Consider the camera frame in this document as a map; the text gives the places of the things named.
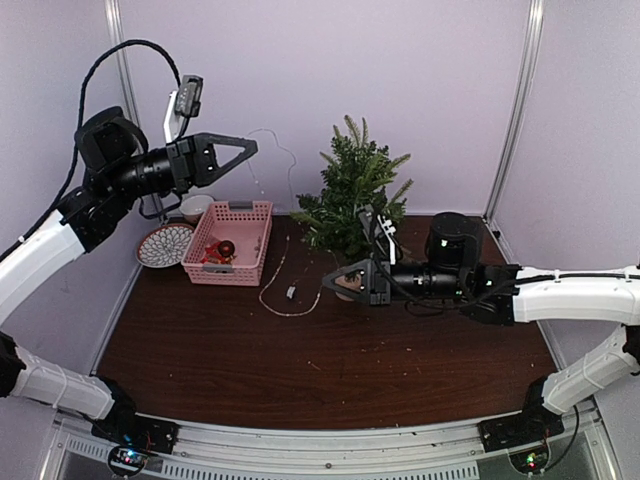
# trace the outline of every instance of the plant pot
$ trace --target plant pot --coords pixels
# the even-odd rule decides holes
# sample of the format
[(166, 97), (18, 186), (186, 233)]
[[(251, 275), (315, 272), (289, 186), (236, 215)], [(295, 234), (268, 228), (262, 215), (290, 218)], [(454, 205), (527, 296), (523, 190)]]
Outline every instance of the plant pot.
[[(343, 288), (353, 290), (354, 292), (359, 292), (360, 286), (362, 285), (362, 277), (360, 277), (360, 274), (357, 274), (353, 278), (347, 278), (343, 275), (341, 277), (336, 278), (335, 283), (336, 285), (340, 285)], [(353, 302), (353, 298), (349, 298), (346, 295), (343, 295), (341, 293), (336, 292), (336, 296), (340, 300), (344, 300), (345, 302)]]

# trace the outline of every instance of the green plant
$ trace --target green plant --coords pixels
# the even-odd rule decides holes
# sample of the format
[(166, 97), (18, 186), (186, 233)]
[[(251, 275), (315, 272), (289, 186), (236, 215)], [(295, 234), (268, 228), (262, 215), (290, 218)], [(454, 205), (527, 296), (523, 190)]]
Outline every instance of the green plant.
[(369, 255), (371, 245), (362, 232), (358, 210), (368, 204), (390, 218), (394, 224), (405, 214), (403, 198), (413, 180), (407, 180), (387, 199), (386, 186), (397, 176), (398, 167), (410, 154), (389, 158), (389, 147), (369, 141), (367, 122), (362, 119), (362, 132), (346, 115), (349, 135), (342, 135), (334, 125), (331, 140), (333, 155), (320, 153), (327, 161), (322, 170), (325, 187), (320, 196), (298, 195), (301, 212), (292, 212), (294, 220), (309, 225), (305, 241), (312, 247), (342, 254), (348, 263)]

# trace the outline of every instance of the white cord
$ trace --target white cord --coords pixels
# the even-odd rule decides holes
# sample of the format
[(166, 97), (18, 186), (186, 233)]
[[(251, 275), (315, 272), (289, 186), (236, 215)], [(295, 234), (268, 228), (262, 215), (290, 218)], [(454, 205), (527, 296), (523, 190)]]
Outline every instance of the white cord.
[(287, 258), (287, 252), (288, 251), (289, 251), (289, 235), (287, 235), (287, 246), (285, 247), (284, 253), (282, 254), (282, 259), (280, 260), (280, 265), (278, 265), (278, 268), (276, 268), (276, 271), (274, 272), (273, 276), (271, 277), (271, 280), (269, 280), (269, 283), (267, 283), (264, 286), (264, 288), (262, 290), (260, 290), (260, 294), (258, 295), (258, 300), (260, 300), (260, 303), (262, 304), (262, 306), (264, 308), (269, 310), (271, 313), (273, 313), (275, 315), (278, 315), (279, 317), (303, 317), (303, 316), (308, 315), (309, 313), (313, 312), (315, 310), (316, 306), (318, 305), (318, 302), (320, 301), (320, 296), (322, 295), (322, 284), (320, 284), (320, 288), (318, 289), (318, 293), (316, 294), (316, 299), (313, 302), (313, 305), (311, 305), (311, 308), (309, 308), (309, 310), (307, 310), (305, 312), (300, 312), (300, 313), (278, 312), (277, 310), (274, 310), (269, 305), (267, 305), (265, 303), (265, 301), (262, 299), (262, 294), (267, 291), (267, 289), (276, 280), (276, 277), (280, 273), (280, 270), (282, 269), (282, 265), (284, 265), (284, 261)]
[[(289, 169), (287, 170), (287, 182), (289, 183), (289, 194), (291, 195), (291, 210), (293, 210), (295, 208), (296, 199), (295, 199), (295, 195), (293, 194), (293, 186), (291, 185), (291, 170), (293, 170), (293, 168), (296, 165), (298, 165), (298, 159), (296, 158), (296, 156), (291, 150), (289, 150), (287, 147), (283, 147), (282, 145), (280, 145), (278, 134), (273, 130), (271, 130), (270, 128), (256, 128), (255, 130), (251, 130), (245, 136), (249, 137), (254, 133), (258, 133), (258, 132), (270, 133), (273, 136), (273, 140), (276, 142), (276, 147), (278, 147), (280, 150), (284, 152), (287, 152), (291, 156), (291, 159), (293, 160), (293, 163), (289, 165)], [(253, 177), (254, 183), (258, 186), (258, 188), (260, 188), (260, 193), (264, 195), (264, 190), (262, 189), (262, 185), (260, 185), (260, 182), (258, 181), (258, 178), (256, 177), (253, 171), (253, 167), (251, 166), (251, 160), (247, 160), (247, 166), (249, 167), (249, 171), (251, 172), (251, 176)]]

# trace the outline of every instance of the pink plastic basket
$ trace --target pink plastic basket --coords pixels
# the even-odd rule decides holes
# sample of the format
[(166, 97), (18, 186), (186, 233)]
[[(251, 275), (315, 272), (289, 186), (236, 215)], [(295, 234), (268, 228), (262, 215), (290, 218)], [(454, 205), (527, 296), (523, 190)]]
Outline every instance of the pink plastic basket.
[[(214, 202), (202, 216), (182, 266), (191, 282), (207, 285), (257, 287), (264, 268), (271, 234), (271, 202)], [(235, 259), (231, 265), (202, 264), (205, 248), (231, 240)]]

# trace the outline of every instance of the black cylinder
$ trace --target black cylinder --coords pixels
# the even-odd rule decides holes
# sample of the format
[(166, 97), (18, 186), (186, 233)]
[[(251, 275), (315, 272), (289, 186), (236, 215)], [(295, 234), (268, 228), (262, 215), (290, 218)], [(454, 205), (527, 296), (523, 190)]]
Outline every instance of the black cylinder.
[(481, 247), (479, 235), (479, 225), (469, 217), (455, 212), (439, 213), (433, 217), (425, 245), (429, 266), (443, 272), (458, 272), (464, 261), (465, 248), (469, 247), (469, 238), (474, 240), (474, 250)]
[(113, 173), (113, 185), (117, 190), (136, 197), (171, 190), (175, 182), (166, 149), (152, 150), (118, 168)]
[[(453, 298), (459, 289), (456, 274), (434, 271), (426, 263), (393, 265), (391, 275), (404, 290), (414, 297)], [(391, 294), (404, 298), (404, 295), (398, 292), (393, 284), (391, 285)]]

